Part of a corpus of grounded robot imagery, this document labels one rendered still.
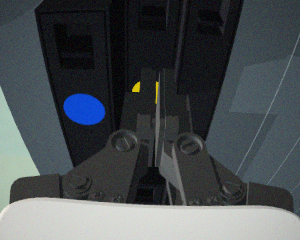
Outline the dark grey server rack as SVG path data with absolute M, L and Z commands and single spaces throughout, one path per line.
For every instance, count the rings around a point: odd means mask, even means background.
M 105 148 L 141 67 L 156 104 L 175 69 L 209 155 L 300 218 L 300 0 L 0 0 L 0 86 L 40 175 Z

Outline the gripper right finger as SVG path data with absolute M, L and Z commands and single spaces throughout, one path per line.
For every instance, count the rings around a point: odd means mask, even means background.
M 209 155 L 204 140 L 193 133 L 189 96 L 176 93 L 175 69 L 159 71 L 155 167 L 166 179 L 170 206 L 261 205 L 294 213 L 289 191 L 244 183 Z

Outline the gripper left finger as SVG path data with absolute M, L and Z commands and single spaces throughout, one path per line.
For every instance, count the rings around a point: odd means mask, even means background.
M 9 204 L 36 197 L 135 204 L 140 179 L 152 167 L 155 120 L 156 70 L 141 67 L 139 92 L 125 92 L 120 130 L 105 148 L 65 175 L 18 178 Z

